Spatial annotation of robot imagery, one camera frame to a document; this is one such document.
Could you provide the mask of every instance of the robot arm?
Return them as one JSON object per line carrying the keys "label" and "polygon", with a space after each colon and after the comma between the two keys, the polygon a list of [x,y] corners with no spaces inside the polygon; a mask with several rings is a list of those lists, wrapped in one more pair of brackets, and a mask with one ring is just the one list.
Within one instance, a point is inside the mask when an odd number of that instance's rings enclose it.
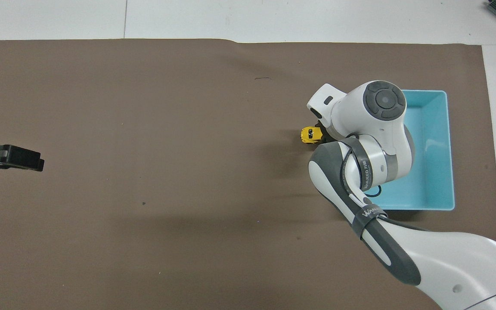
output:
{"label": "robot arm", "polygon": [[[385,90],[390,92],[380,96]],[[329,118],[331,135],[353,133],[357,138],[340,137],[317,147],[309,161],[317,190],[345,216],[356,235],[398,280],[416,286],[443,309],[496,309],[496,242],[468,233],[407,227],[388,219],[364,194],[370,187],[403,177],[412,165],[414,148],[403,126],[405,97],[398,87],[385,81],[368,82],[329,102],[331,106],[324,110],[315,104],[316,99],[339,93],[324,96],[319,92],[308,107],[325,113],[321,116]],[[392,93],[396,98],[387,97]],[[376,112],[368,108],[370,100],[376,103],[381,98],[394,104],[383,102],[386,108],[380,106]],[[346,106],[356,112],[346,117]],[[376,117],[398,106],[403,109],[395,118]]]}
{"label": "robot arm", "polygon": [[41,154],[38,152],[14,145],[0,145],[0,169],[15,167],[43,171],[44,163],[45,161],[41,159]]}

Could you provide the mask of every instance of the black strap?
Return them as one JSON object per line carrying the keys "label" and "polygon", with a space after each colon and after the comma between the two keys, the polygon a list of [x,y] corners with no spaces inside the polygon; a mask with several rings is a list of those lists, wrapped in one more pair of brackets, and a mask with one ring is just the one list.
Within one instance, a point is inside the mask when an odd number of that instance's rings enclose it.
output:
{"label": "black strap", "polygon": [[375,204],[368,204],[357,211],[353,218],[352,229],[359,239],[361,239],[366,225],[382,214],[388,216],[384,210]]}
{"label": "black strap", "polygon": [[340,140],[340,142],[344,143],[352,150],[352,153],[359,164],[361,190],[364,192],[370,189],[370,186],[372,186],[372,166],[370,165],[369,156],[361,145],[361,142],[355,137],[348,137]]}

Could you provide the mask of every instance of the black cable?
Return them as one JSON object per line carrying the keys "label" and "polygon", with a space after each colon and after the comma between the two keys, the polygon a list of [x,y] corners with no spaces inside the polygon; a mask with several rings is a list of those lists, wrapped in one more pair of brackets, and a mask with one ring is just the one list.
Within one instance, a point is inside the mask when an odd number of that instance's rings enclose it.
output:
{"label": "black cable", "polygon": [[348,158],[350,157],[350,155],[352,153],[353,152],[352,152],[351,148],[348,149],[346,157],[344,157],[344,159],[342,161],[342,167],[340,167],[340,177],[342,178],[342,183],[344,184],[344,187],[346,188],[346,191],[348,192],[348,194],[352,194],[353,192],[350,189],[350,185],[348,185],[348,182],[346,181],[346,174],[344,173],[344,171],[346,170],[346,164],[348,162]]}
{"label": "black cable", "polygon": [[378,185],[378,193],[374,194],[374,195],[369,195],[367,193],[365,193],[365,195],[367,197],[370,197],[370,198],[374,198],[374,197],[378,197],[378,195],[382,194],[382,186]]}
{"label": "black cable", "polygon": [[390,224],[394,224],[397,226],[401,226],[401,227],[405,227],[405,228],[409,228],[409,229],[414,229],[416,231],[429,232],[429,230],[427,230],[425,228],[412,226],[411,224],[405,224],[405,223],[400,222],[398,220],[392,220],[391,218],[387,218],[383,215],[378,216],[378,218],[380,218],[380,220],[383,220],[384,222],[388,222]]}

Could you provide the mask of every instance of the black device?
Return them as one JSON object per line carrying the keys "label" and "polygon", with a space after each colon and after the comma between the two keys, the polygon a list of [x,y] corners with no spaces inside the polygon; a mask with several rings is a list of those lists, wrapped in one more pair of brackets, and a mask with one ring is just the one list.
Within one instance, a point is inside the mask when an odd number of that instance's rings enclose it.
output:
{"label": "black device", "polygon": [[15,167],[43,171],[44,163],[39,152],[14,145],[0,145],[0,169]]}

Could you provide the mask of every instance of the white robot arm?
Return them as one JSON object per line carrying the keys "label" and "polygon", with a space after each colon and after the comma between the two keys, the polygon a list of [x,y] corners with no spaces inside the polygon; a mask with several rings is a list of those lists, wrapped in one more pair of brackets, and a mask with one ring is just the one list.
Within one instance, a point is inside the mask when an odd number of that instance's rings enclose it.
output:
{"label": "white robot arm", "polygon": [[345,94],[325,84],[307,107],[338,141],[315,149],[309,174],[380,263],[446,310],[496,310],[496,242],[387,218],[364,191],[409,173],[414,147],[400,88],[371,81]]}

